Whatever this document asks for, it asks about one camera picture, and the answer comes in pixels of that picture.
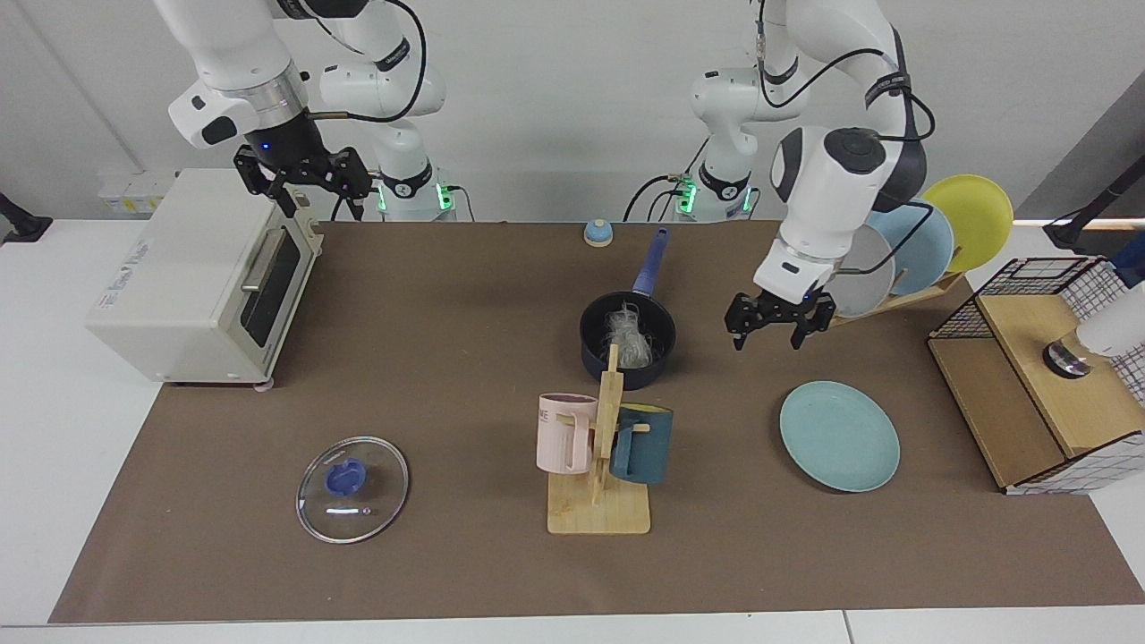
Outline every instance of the blue pan handle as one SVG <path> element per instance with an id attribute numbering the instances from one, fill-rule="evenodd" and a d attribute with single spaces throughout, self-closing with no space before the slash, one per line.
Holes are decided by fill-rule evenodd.
<path id="1" fill-rule="evenodd" d="M 645 265 L 640 267 L 640 275 L 632 284 L 632 290 L 642 296 L 652 297 L 656 290 L 656 277 L 660 276 L 660 262 L 664 259 L 664 249 L 668 248 L 668 228 L 656 230 L 648 246 L 648 254 L 645 257 Z"/>

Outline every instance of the table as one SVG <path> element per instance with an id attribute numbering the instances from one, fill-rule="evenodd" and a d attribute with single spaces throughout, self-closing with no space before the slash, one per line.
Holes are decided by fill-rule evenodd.
<path id="1" fill-rule="evenodd" d="M 9 244 L 0 249 L 0 275 L 22 277 L 19 281 L 6 278 L 0 285 L 0 301 L 3 303 L 0 337 L 6 338 L 5 351 L 9 354 L 9 359 L 0 366 L 0 391 L 9 394 L 8 400 L 22 401 L 22 405 L 9 407 L 0 416 L 3 427 L 0 434 L 3 441 L 0 465 L 5 465 L 3 471 L 9 473 L 7 478 L 11 481 L 9 492 L 0 500 L 2 516 L 10 519 L 0 524 L 0 543 L 5 545 L 0 553 L 0 566 L 5 571 L 0 581 L 0 623 L 34 625 L 46 619 L 158 391 L 157 385 L 143 380 L 81 327 L 92 293 L 100 291 L 141 227 L 139 222 L 60 221 L 39 244 Z M 1036 229 L 1017 230 L 1004 252 L 1010 257 L 1058 254 L 1049 252 L 1040 235 Z M 980 283 L 992 273 L 993 268 L 986 267 L 972 275 L 972 280 Z M 52 297 L 45 297 L 46 292 L 50 292 Z M 70 477 L 66 497 L 44 494 L 33 485 L 33 480 L 38 479 L 27 478 L 37 472 L 37 460 L 29 456 L 48 449 L 58 464 L 60 476 Z M 1145 576 L 1145 539 L 1140 536 L 1145 513 L 1139 509 L 1143 490 L 1145 481 L 1138 478 L 1123 481 L 1093 497 L 1138 579 Z M 27 503 L 27 498 L 38 498 L 39 502 Z M 1100 625 L 1114 637 L 1119 633 L 1130 633 L 1132 625 L 1140 626 L 1145 608 L 860 611 L 846 615 L 840 612 L 771 613 L 749 618 L 755 621 L 750 622 L 750 630 L 744 631 L 737 631 L 735 626 L 744 622 L 743 615 L 568 618 L 571 621 L 564 623 L 599 623 L 601 628 L 609 626 L 614 633 L 617 633 L 615 625 L 621 623 L 624 626 L 619 631 L 631 628 L 642 635 L 657 628 L 663 628 L 665 634 L 693 633 L 687 630 L 690 627 L 681 625 L 696 623 L 703 625 L 698 628 L 710 629 L 713 635 L 727 635 L 729 639 L 736 638 L 735 633 L 742 636 L 750 631 L 766 634 L 775 641 L 846 642 L 846 619 L 852 622 L 853 641 L 861 642 L 864 637 L 881 637 L 879 634 L 917 635 L 917 630 L 911 630 L 916 628 L 924 631 L 945 629 L 945 622 L 955 620 L 962 625 L 987 625 L 990 629 L 996 626 L 997 633 L 1005 633 L 1008 623 L 1014 627 L 1020 623 L 1020 630 L 1011 631 L 1014 634 L 1028 634 L 1030 628 L 1043 623 L 1049 641 L 1053 637 L 1066 641 L 1061 636 L 1065 631 L 1056 627 L 1065 620 L 1061 615 L 1068 615 L 1066 621 L 1071 623 L 1080 620 L 1095 628 Z M 497 633 L 510 633 L 505 629 L 531 628 L 526 625 L 542 625 L 552 619 L 555 618 L 451 620 L 452 623 L 445 625 L 437 621 L 350 622 L 344 627 L 334 623 L 322 627 L 329 626 L 331 633 L 337 633 L 337 628 L 361 628 L 364 630 L 358 633 L 378 634 L 410 628 L 412 630 L 403 631 L 410 637 L 424 636 L 429 641 L 436 634 L 439 639 L 435 641 L 440 641 L 443 635 L 440 629 L 447 627 L 456 628 L 458 634 L 474 633 L 474 638 L 481 637 L 482 629 L 492 629 L 490 637 L 495 637 Z M 119 634 L 120 639 L 151 639 L 157 633 L 133 630 L 144 627 L 100 627 L 88 635 L 111 633 L 108 628 L 126 628 Z M 184 633 L 180 629 L 189 627 L 167 625 L 145 628 L 159 629 L 165 637 L 180 637 L 183 635 L 174 634 Z M 212 636 L 240 636 L 250 641 L 251 637 L 271 637 L 269 633 L 274 629 L 289 627 L 227 625 L 194 628 L 215 628 Z M 313 633 L 307 629 L 314 628 L 315 625 L 297 626 L 298 633 Z M 6 630 L 0 639 L 82 639 L 85 635 L 74 635 L 82 630 L 82 627 Z M 816 633 L 824 638 L 814 639 Z M 966 641 L 972 641 L 972 629 L 968 633 Z M 842 639 L 832 638 L 840 635 Z"/>

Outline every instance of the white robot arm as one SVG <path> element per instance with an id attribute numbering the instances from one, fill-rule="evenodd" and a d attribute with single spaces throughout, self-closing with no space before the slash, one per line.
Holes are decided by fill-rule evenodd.
<path id="1" fill-rule="evenodd" d="M 748 121 L 782 120 L 806 104 L 811 83 L 837 66 L 866 92 L 871 128 L 795 129 L 781 142 L 771 183 L 788 204 L 780 235 L 756 270 L 758 298 L 736 296 L 725 319 L 742 348 L 747 335 L 796 324 L 792 346 L 826 330 L 834 301 L 822 292 L 870 211 L 914 197 L 926 175 L 914 97 L 898 33 L 875 0 L 771 0 L 760 25 L 766 47 L 753 70 L 717 70 L 696 83 L 693 108 L 711 131 L 700 167 L 694 218 L 722 220 L 747 198 L 755 138 Z M 810 79 L 799 54 L 827 64 Z"/>
<path id="2" fill-rule="evenodd" d="M 445 104 L 445 81 L 425 65 L 425 48 L 411 52 L 402 33 L 393 2 L 373 0 L 353 18 L 326 21 L 346 47 L 373 62 L 334 65 L 322 74 L 323 101 L 345 110 L 381 119 L 362 123 L 380 166 L 378 210 L 387 220 L 452 220 L 456 211 L 439 182 L 421 133 L 406 117 L 425 116 Z M 386 115 L 404 113 L 400 119 Z"/>
<path id="3" fill-rule="evenodd" d="M 420 136 L 403 119 L 439 110 L 444 83 L 425 65 L 420 25 L 423 48 L 417 56 L 411 54 L 393 5 L 411 15 L 412 10 L 400 0 L 155 0 L 155 5 L 191 54 L 199 76 L 168 108 L 172 120 L 197 148 L 243 135 L 247 144 L 239 148 L 235 165 L 251 193 L 278 201 L 291 214 L 286 183 L 321 186 L 344 198 L 354 217 L 361 218 L 373 178 L 354 148 L 337 154 L 325 149 L 315 124 L 323 118 L 371 121 L 385 132 L 376 139 L 401 140 L 386 149 L 398 148 L 404 156 L 379 154 L 384 171 L 390 171 L 387 163 L 402 179 L 410 176 L 404 172 L 413 165 L 432 171 Z M 330 68 L 323 74 L 324 97 L 346 111 L 310 112 L 303 85 L 308 76 L 298 72 L 275 33 L 271 8 L 294 19 L 318 22 L 342 45 L 370 60 Z M 419 164 L 410 163 L 411 156 Z"/>

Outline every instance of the black cable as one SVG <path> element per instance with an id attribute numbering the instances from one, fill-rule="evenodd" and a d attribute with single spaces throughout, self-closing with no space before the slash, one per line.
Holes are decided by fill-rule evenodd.
<path id="1" fill-rule="evenodd" d="M 926 107 L 926 103 L 924 103 L 923 100 L 919 99 L 918 96 L 915 96 L 909 89 L 903 89 L 903 92 L 906 92 L 907 99 L 909 99 L 913 104 L 918 105 L 919 109 L 923 110 L 923 113 L 926 115 L 926 119 L 930 120 L 931 124 L 930 129 L 927 129 L 925 134 L 918 134 L 917 136 L 891 136 L 887 134 L 879 134 L 878 135 L 879 141 L 898 141 L 901 143 L 914 143 L 917 141 L 925 141 L 926 139 L 930 139 L 932 134 L 934 134 L 934 127 L 938 125 L 934 121 L 934 112 L 930 111 L 930 108 Z"/>
<path id="2" fill-rule="evenodd" d="M 652 179 L 646 181 L 645 184 L 637 190 L 637 194 L 632 195 L 632 201 L 629 202 L 629 207 L 624 209 L 624 219 L 622 219 L 621 221 L 629 220 L 629 215 L 632 214 L 632 206 L 637 205 L 637 199 L 640 198 L 640 195 L 642 195 L 645 190 L 652 188 L 653 186 L 660 183 L 661 181 L 671 181 L 671 180 L 672 180 L 671 174 L 661 174 L 660 176 L 653 176 Z"/>
<path id="3" fill-rule="evenodd" d="M 325 31 L 325 32 L 326 32 L 326 36 L 329 36 L 330 38 L 332 38 L 332 39 L 334 40 L 334 42 L 337 42 L 337 44 L 341 45 L 342 47 L 346 47 L 347 49 L 349 49 L 350 52 L 354 52 L 355 54 L 357 54 L 357 55 L 360 55 L 360 56 L 364 56 L 364 55 L 365 55 L 365 53 L 364 53 L 364 52 L 361 52 L 361 50 L 358 50 L 358 49 L 355 49 L 354 47 L 350 47 L 348 42 L 346 42 L 346 41 L 345 41 L 345 40 L 342 40 L 341 38 L 338 38 L 337 36 L 334 36 L 334 32 L 330 31 L 330 28 L 327 28 L 327 26 L 326 26 L 326 25 L 325 25 L 325 24 L 324 24 L 324 23 L 322 22 L 322 18 L 319 18 L 319 17 L 315 17 L 315 18 L 314 18 L 314 22 L 318 23 L 318 26 L 321 26 L 321 28 L 322 28 L 322 31 Z"/>
<path id="4" fill-rule="evenodd" d="M 345 201 L 346 201 L 346 197 L 338 197 L 338 203 L 334 204 L 334 210 L 330 211 L 330 220 L 331 221 L 334 221 L 334 220 L 338 219 L 338 209 L 342 207 L 342 202 L 345 202 Z"/>
<path id="5" fill-rule="evenodd" d="M 476 223 L 477 218 L 473 215 L 473 199 L 469 197 L 469 191 L 465 189 L 465 186 L 445 186 L 447 190 L 458 190 L 465 194 L 465 207 L 469 210 L 469 221 Z"/>
<path id="6" fill-rule="evenodd" d="M 700 149 L 696 150 L 695 156 L 692 157 L 690 162 L 688 162 L 688 167 L 684 168 L 684 174 L 688 174 L 692 172 L 692 167 L 696 165 L 697 160 L 700 160 L 700 155 L 704 154 L 704 148 L 708 147 L 708 142 L 711 140 L 712 138 L 710 135 L 706 139 L 704 139 L 704 142 L 700 144 Z M 681 181 L 676 182 L 677 190 L 679 190 L 681 186 L 684 186 Z M 668 209 L 671 205 L 672 205 L 672 199 L 668 199 L 668 202 L 664 203 L 664 210 L 660 211 L 660 219 L 657 219 L 656 221 L 664 221 L 664 217 L 668 215 Z"/>
<path id="7" fill-rule="evenodd" d="M 764 85 L 764 80 L 765 80 L 765 77 L 764 77 L 764 73 L 765 73 L 764 72 L 764 65 L 760 64 L 759 65 L 759 86 L 760 86 L 760 88 L 763 88 L 764 101 L 767 101 L 767 104 L 771 105 L 772 108 L 775 108 L 775 109 L 785 108 L 789 104 L 791 104 L 791 101 L 795 101 L 796 99 L 798 99 L 800 94 L 803 94 L 804 92 L 807 91 L 808 87 L 811 87 L 812 85 L 814 85 L 814 83 L 816 80 L 819 80 L 820 78 L 822 78 L 824 73 L 827 73 L 828 71 L 830 71 L 831 69 L 834 69 L 836 65 L 838 65 L 843 61 L 846 61 L 847 58 L 853 58 L 855 56 L 860 56 L 862 54 L 874 54 L 876 56 L 885 56 L 886 55 L 886 53 L 883 52 L 882 49 L 875 49 L 872 47 L 864 47 L 862 49 L 855 49 L 854 52 L 847 52 L 846 54 L 843 54 L 842 56 L 839 56 L 839 57 L 835 58 L 834 61 L 827 63 L 827 65 L 823 66 L 823 69 L 816 71 L 814 73 L 814 76 L 812 76 L 811 79 L 807 80 L 807 83 L 803 84 L 803 87 L 796 89 L 795 94 L 791 94 L 790 96 L 788 96 L 788 99 L 785 101 L 783 101 L 782 103 L 773 103 L 772 100 L 771 100 L 771 97 L 767 96 L 767 86 Z"/>
<path id="8" fill-rule="evenodd" d="M 421 85 L 425 83 L 426 79 L 426 58 L 428 57 L 428 54 L 426 53 L 426 30 L 421 25 L 421 19 L 418 17 L 417 13 L 414 13 L 409 5 L 402 2 L 402 0 L 386 0 L 386 2 L 389 2 L 390 5 L 394 5 L 398 9 L 402 9 L 403 11 L 409 14 L 409 16 L 413 18 L 413 25 L 418 28 L 418 41 L 419 45 L 421 46 L 421 63 L 418 68 L 418 83 L 417 85 L 413 86 L 413 94 L 410 96 L 410 102 L 405 103 L 405 107 L 393 116 L 377 117 L 377 116 L 356 115 L 353 112 L 313 112 L 310 115 L 311 120 L 323 120 L 329 118 L 348 118 L 352 120 L 364 120 L 366 123 L 394 123 L 395 120 L 405 118 L 405 115 L 410 113 L 410 110 L 413 109 L 414 103 L 418 102 L 418 96 L 421 95 Z"/>
<path id="9" fill-rule="evenodd" d="M 645 218 L 645 221 L 652 221 L 652 213 L 654 210 L 656 210 L 656 204 L 660 203 L 661 197 L 671 197 L 672 195 L 682 195 L 682 194 L 684 193 L 681 193 L 680 190 L 673 189 L 673 190 L 664 190 L 663 193 L 656 195 L 656 197 L 652 201 L 652 205 L 648 206 L 648 217 Z M 671 203 L 672 199 L 668 199 L 668 203 L 664 204 L 664 212 L 660 213 L 658 221 L 664 221 L 664 214 L 668 213 L 668 206 Z"/>
<path id="10" fill-rule="evenodd" d="M 708 142 L 711 141 L 711 140 L 712 140 L 712 138 L 709 134 L 708 138 L 704 139 L 704 142 L 700 144 L 700 149 L 696 150 L 696 156 L 692 157 L 692 160 L 688 162 L 688 167 L 684 168 L 684 173 L 685 174 L 692 172 L 692 166 L 696 165 L 696 162 L 700 160 L 700 155 L 704 154 L 704 148 L 708 147 Z"/>
<path id="11" fill-rule="evenodd" d="M 922 219 L 918 220 L 918 223 L 915 223 L 915 227 L 911 228 L 909 233 L 907 233 L 907 236 L 903 237 L 901 242 L 899 242 L 893 249 L 891 249 L 891 253 L 884 257 L 883 261 L 879 261 L 878 264 L 866 270 L 859 270 L 858 268 L 844 268 L 839 270 L 839 275 L 870 275 L 871 273 L 878 270 L 879 268 L 885 266 L 887 261 L 891 261 L 891 258 L 898 254 L 898 252 L 902 250 L 902 246 L 907 245 L 907 242 L 910 241 L 910 237 L 915 236 L 915 233 L 917 233 L 918 229 L 923 227 L 923 223 L 926 223 L 926 220 L 930 219 L 930 215 L 934 214 L 934 206 L 925 202 L 907 202 L 907 205 L 924 207 L 926 209 L 926 214 L 924 214 Z"/>
<path id="12" fill-rule="evenodd" d="M 764 191 L 759 188 L 752 188 L 751 190 L 748 190 L 749 199 L 751 198 L 752 193 L 756 194 L 756 203 L 751 204 L 751 210 L 748 212 L 748 221 L 751 221 L 751 218 L 756 214 L 756 206 L 758 206 L 759 202 L 763 201 L 760 197 L 764 195 Z"/>
<path id="13" fill-rule="evenodd" d="M 763 24 L 763 15 L 764 15 L 764 8 L 763 8 L 763 2 L 760 2 L 760 7 L 759 7 L 760 24 Z M 781 103 L 773 103 L 772 99 L 767 95 L 767 85 L 765 84 L 764 65 L 763 65 L 763 62 L 760 62 L 760 64 L 759 64 L 759 87 L 763 91 L 764 101 L 766 101 L 767 104 L 771 105 L 774 109 L 785 108 L 792 101 L 795 101 L 797 97 L 799 97 L 799 95 L 803 94 L 808 87 L 811 87 L 816 80 L 819 80 L 820 78 L 822 78 L 823 74 L 827 73 L 829 70 L 831 70 L 832 68 L 835 68 L 838 64 L 843 63 L 844 61 L 846 61 L 848 58 L 853 58 L 854 56 L 859 56 L 861 54 L 874 54 L 876 56 L 886 56 L 885 52 L 883 52 L 882 49 L 875 49 L 874 47 L 864 47 L 862 49 L 855 49 L 853 52 L 847 52 L 846 54 L 843 54 L 842 56 L 839 56 L 839 57 L 835 58 L 834 61 L 827 63 L 827 65 L 824 65 L 823 69 L 816 71 L 807 80 L 807 83 L 804 83 L 803 87 L 796 89 L 795 94 L 791 94 L 790 96 L 788 96 L 788 99 L 785 101 L 783 101 Z M 924 103 L 922 101 L 922 99 L 919 99 L 918 96 L 915 96 L 914 93 L 911 93 L 909 88 L 903 88 L 903 89 L 901 89 L 901 92 L 903 92 L 907 95 L 907 99 L 910 101 L 910 103 L 913 103 L 915 105 L 918 105 L 918 108 L 921 110 L 923 110 L 923 113 L 926 115 L 926 119 L 930 121 L 930 129 L 927 129 L 927 132 L 925 134 L 919 134 L 917 136 L 892 136 L 892 135 L 879 134 L 878 135 L 878 140 L 879 141 L 893 141 L 893 142 L 900 142 L 900 143 L 911 143 L 911 142 L 925 141 L 926 139 L 930 139 L 931 135 L 934 134 L 934 128 L 937 127 L 937 123 L 934 120 L 934 112 L 931 111 L 930 107 L 927 107 L 926 103 Z"/>

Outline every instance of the electrical socket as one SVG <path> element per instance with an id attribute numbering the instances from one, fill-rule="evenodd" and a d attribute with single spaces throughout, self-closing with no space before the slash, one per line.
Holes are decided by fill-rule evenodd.
<path id="1" fill-rule="evenodd" d="M 177 172 L 169 171 L 103 175 L 100 199 L 112 214 L 129 219 L 147 218 L 163 203 L 177 175 Z"/>

